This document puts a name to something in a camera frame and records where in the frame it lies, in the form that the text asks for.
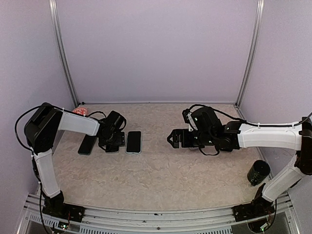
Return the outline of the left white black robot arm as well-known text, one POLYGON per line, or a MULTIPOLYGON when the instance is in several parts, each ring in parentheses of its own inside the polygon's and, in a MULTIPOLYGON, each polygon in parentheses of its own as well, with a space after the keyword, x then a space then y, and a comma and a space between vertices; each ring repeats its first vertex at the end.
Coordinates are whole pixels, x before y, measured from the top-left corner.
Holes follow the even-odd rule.
POLYGON ((56 180, 52 155, 57 133, 70 131, 96 137, 98 146, 107 150, 125 145, 123 129, 127 120, 116 111, 111 111, 105 119, 96 119, 47 102, 32 111, 34 114, 24 127, 27 144, 23 147, 31 153, 33 171, 39 181, 41 211, 52 217, 81 222, 85 208, 65 203, 56 180))

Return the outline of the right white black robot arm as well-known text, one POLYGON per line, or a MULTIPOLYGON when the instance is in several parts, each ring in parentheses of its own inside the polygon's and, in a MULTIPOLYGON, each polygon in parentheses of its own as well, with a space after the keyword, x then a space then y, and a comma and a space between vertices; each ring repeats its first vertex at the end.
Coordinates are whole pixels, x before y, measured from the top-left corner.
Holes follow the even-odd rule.
POLYGON ((215 156, 221 151, 231 152, 241 148, 270 147, 286 148, 295 155, 273 179, 262 184, 247 204, 233 207, 237 222, 253 219, 275 212, 273 202, 278 196, 295 185, 305 176, 312 174, 312 121, 303 117, 301 121, 283 124, 249 123, 244 119, 231 117, 223 125, 217 117, 219 110, 201 104, 194 104, 183 110, 182 116, 187 129, 174 129, 167 137, 175 149, 213 146, 215 156))

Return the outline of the red white patterned bowl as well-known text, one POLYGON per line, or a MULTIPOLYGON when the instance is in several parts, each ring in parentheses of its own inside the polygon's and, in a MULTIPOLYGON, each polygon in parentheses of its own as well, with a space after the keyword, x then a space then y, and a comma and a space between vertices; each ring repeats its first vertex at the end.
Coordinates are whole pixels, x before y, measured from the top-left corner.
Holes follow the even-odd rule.
POLYGON ((77 107, 72 112, 82 116, 88 115, 88 109, 86 107, 77 107))

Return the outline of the black cup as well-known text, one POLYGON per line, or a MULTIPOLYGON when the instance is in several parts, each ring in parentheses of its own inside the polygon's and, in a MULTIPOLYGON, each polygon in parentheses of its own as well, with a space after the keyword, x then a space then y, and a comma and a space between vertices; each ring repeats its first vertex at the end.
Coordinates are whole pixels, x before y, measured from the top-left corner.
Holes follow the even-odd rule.
POLYGON ((267 162, 257 160, 247 173, 247 179, 252 186, 260 184, 270 174, 271 169, 267 162))

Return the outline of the front aluminium rail base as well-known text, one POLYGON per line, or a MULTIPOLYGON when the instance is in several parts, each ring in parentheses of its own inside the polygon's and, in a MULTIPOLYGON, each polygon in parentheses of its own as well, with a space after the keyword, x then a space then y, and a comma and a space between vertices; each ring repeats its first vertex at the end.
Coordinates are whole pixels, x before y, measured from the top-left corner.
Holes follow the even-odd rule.
MULTIPOLYGON (((81 222, 70 220, 69 230, 58 228, 64 219, 43 214, 44 224, 55 226, 64 234, 230 234, 236 225, 246 225, 264 217, 236 222, 232 206, 178 210, 137 211, 85 206, 81 222)), ((40 224, 39 196, 29 194, 19 218, 15 234, 26 234, 31 222, 40 224)), ((286 193, 277 199, 277 214, 272 227, 265 233, 300 234, 299 222, 286 193)))

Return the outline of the left aluminium frame post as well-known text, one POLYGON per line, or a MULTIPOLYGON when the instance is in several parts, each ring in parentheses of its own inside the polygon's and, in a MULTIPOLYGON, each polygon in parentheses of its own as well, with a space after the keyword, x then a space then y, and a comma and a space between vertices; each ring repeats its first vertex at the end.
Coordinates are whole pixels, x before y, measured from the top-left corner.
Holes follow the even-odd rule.
POLYGON ((79 106, 79 99, 77 96, 77 92, 74 86, 74 82, 70 73, 70 68, 68 64, 68 59, 65 52, 64 43, 62 40, 62 33, 61 33, 61 27, 60 27, 60 21, 59 21, 59 15, 58 15, 58 6, 56 0, 49 0, 49 8, 50 8, 50 14, 52 19, 52 24, 54 28, 54 33, 56 37, 56 43, 58 48, 58 53, 60 56, 61 65, 63 68, 63 72, 65 75, 65 80, 70 92, 70 97, 72 99, 73 105, 75 107, 79 106))

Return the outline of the aluminium frame post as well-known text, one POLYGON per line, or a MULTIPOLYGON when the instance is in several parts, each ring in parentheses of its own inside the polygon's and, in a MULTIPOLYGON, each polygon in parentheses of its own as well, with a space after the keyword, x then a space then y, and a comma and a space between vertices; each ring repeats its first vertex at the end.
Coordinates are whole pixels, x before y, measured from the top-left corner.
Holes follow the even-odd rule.
POLYGON ((70 73, 70 68, 68 64, 68 59, 65 52, 64 43, 62 40, 62 33, 61 33, 61 27, 60 27, 60 21, 59 21, 59 15, 58 15, 58 6, 56 0, 49 0, 49 8, 50 8, 50 14, 52 19, 52 24, 54 28, 54 33, 56 37, 56 43, 58 48, 58 53, 60 56, 61 65, 63 68, 63 72, 65 75, 65 80, 70 92, 70 97, 72 99, 73 105, 75 107, 79 106, 79 99, 77 96, 77 92, 74 86, 74 82, 70 73))
POLYGON ((243 80, 239 89, 239 93, 236 99, 236 107, 240 108, 243 102, 244 95, 247 90, 248 82, 250 79, 250 74, 252 71, 252 66, 254 62, 254 57, 256 54, 257 49, 257 43, 259 39, 260 29, 261 29, 261 23, 263 18, 263 12, 264 12, 264 6, 265 1, 264 0, 258 0, 257 1, 257 7, 256 7, 256 14, 255 14, 255 20, 254 20, 254 26, 253 26, 253 33, 252 33, 252 40, 251 45, 249 48, 249 53, 247 57, 247 63, 245 66, 244 74, 243 74, 243 80))

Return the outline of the right aluminium frame post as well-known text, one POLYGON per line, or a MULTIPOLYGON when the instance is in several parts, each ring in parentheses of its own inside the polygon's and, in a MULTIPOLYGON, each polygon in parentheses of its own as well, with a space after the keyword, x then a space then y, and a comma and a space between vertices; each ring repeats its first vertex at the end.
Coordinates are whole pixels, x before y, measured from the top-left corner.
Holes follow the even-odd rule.
POLYGON ((243 102, 244 95, 247 90, 248 82, 250 79, 250 74, 252 71, 252 66, 254 62, 254 57, 256 54, 257 49, 257 43, 259 39, 260 29, 261 29, 261 23, 263 18, 263 12, 264 12, 264 6, 265 1, 264 0, 258 0, 257 1, 257 7, 256 7, 256 14, 255 14, 255 20, 254 20, 254 26, 253 26, 253 33, 252 33, 252 40, 251 45, 249 48, 249 53, 247 57, 247 63, 245 66, 244 74, 243 74, 243 80, 239 89, 239 93, 236 99, 236 107, 240 108, 243 102))

